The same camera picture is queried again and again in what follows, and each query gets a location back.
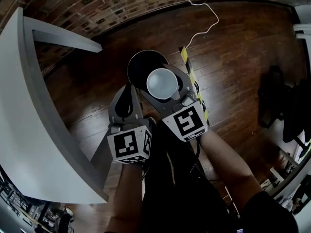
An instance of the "brick wall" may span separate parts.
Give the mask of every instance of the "brick wall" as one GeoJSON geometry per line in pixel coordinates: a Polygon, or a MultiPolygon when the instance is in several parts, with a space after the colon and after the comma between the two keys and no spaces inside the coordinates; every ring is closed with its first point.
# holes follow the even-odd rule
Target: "brick wall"
{"type": "MultiPolygon", "coordinates": [[[[0,0],[0,31],[17,7],[24,15],[36,18],[80,35],[92,38],[116,25],[144,13],[186,2],[187,0],[0,0]]],[[[290,5],[311,0],[272,0],[290,5]]],[[[43,74],[72,49],[57,45],[36,44],[43,74]]]]}

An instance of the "hardwood floorboard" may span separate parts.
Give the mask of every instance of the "hardwood floorboard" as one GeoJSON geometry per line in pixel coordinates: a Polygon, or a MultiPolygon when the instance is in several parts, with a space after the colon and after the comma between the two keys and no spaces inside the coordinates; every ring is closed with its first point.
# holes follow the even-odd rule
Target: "hardwood floorboard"
{"type": "MultiPolygon", "coordinates": [[[[257,2],[214,2],[220,22],[208,34],[194,38],[188,56],[205,100],[211,128],[248,163],[263,182],[278,160],[279,148],[258,125],[257,90],[263,73],[278,65],[287,84],[306,77],[300,40],[289,8],[257,2]]],[[[153,49],[170,64],[186,71],[178,48],[193,34],[205,31],[215,16],[205,6],[168,11],[99,37],[100,53],[76,50],[46,79],[54,105],[88,159],[108,129],[108,107],[127,83],[127,64],[137,52],[153,49]]],[[[143,111],[154,111],[142,98],[143,111]]],[[[200,161],[209,179],[217,179],[213,166],[201,152],[200,161]]],[[[113,163],[105,192],[114,195],[121,164],[113,163]]],[[[222,197],[221,181],[212,182],[222,197]]],[[[103,205],[70,205],[76,214],[75,232],[104,232],[111,200],[103,205]]]]}

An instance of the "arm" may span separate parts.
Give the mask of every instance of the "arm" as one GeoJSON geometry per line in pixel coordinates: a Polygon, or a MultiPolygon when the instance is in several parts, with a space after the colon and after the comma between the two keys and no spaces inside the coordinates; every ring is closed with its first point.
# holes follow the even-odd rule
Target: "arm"
{"type": "Polygon", "coordinates": [[[142,205],[142,170],[133,164],[122,167],[121,177],[113,200],[113,212],[106,232],[136,232],[142,205]]]}
{"type": "Polygon", "coordinates": [[[201,136],[201,146],[240,211],[261,186],[246,162],[214,131],[201,136]]]}

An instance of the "white table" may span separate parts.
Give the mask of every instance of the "white table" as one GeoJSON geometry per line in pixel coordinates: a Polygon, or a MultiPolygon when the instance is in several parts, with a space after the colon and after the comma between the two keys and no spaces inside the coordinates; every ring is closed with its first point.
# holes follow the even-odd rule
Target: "white table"
{"type": "Polygon", "coordinates": [[[23,195],[65,203],[104,203],[110,151],[90,162],[50,98],[34,40],[92,52],[100,44],[24,17],[17,8],[0,35],[0,165],[23,195]]]}

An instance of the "hazard tape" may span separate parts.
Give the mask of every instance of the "hazard tape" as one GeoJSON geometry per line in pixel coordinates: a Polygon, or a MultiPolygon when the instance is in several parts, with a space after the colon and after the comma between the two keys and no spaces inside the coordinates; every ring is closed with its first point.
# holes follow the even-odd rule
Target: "hazard tape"
{"type": "Polygon", "coordinates": [[[193,71],[193,68],[192,68],[192,65],[190,63],[190,60],[189,60],[189,57],[188,57],[188,54],[187,54],[185,47],[180,49],[180,54],[181,54],[181,57],[183,58],[183,61],[186,65],[188,75],[189,75],[191,83],[193,85],[193,89],[196,93],[196,97],[202,105],[205,120],[208,122],[208,115],[207,115],[206,106],[205,106],[204,100],[201,96],[200,87],[199,87],[198,83],[196,82],[196,77],[195,77],[195,74],[194,74],[194,71],[193,71]]]}

